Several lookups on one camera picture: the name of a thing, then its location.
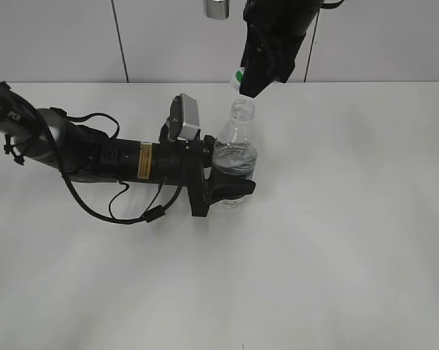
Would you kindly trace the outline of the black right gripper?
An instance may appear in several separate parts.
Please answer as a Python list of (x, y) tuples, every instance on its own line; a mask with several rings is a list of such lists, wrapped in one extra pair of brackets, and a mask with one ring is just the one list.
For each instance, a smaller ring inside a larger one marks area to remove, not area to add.
[(286, 83), (321, 1), (247, 1), (239, 93), (255, 98), (274, 80)]

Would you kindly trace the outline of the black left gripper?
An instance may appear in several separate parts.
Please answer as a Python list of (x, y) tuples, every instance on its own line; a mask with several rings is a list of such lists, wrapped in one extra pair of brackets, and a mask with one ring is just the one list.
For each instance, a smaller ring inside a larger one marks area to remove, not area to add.
[(215, 141), (210, 135), (203, 138), (196, 135), (190, 141), (170, 141), (167, 135), (159, 137), (152, 156), (152, 180), (176, 187), (171, 199), (163, 205), (164, 210), (175, 203), (184, 187), (194, 217), (206, 217), (209, 205), (233, 209), (255, 191), (254, 181), (223, 173), (217, 168), (211, 169), (206, 180), (204, 170), (211, 166)]

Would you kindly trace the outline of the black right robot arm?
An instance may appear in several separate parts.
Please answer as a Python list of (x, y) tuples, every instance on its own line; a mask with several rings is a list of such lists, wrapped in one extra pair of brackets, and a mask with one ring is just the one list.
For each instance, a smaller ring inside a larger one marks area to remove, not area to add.
[(317, 13), (343, 2), (320, 0), (247, 1), (243, 11), (246, 42), (239, 93), (257, 97), (271, 83), (285, 83), (295, 69), (295, 59)]

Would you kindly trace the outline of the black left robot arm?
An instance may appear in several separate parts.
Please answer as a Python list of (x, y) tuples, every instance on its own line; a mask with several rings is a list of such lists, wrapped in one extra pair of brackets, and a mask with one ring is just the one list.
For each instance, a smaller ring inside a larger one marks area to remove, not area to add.
[[(206, 217), (210, 205), (251, 195), (250, 179), (221, 174), (213, 164), (215, 138), (202, 136), (198, 105), (181, 93), (171, 102), (158, 142), (121, 139), (86, 126), (84, 117), (71, 117), (59, 108), (37, 109), (0, 82), (0, 133), (4, 152), (23, 165), (30, 158), (61, 173), (74, 200), (89, 215), (105, 222), (133, 225), (152, 222), (165, 215), (187, 188), (191, 213)], [(75, 189), (76, 183), (131, 182), (175, 186), (164, 205), (150, 205), (135, 219), (117, 219), (92, 210)]]

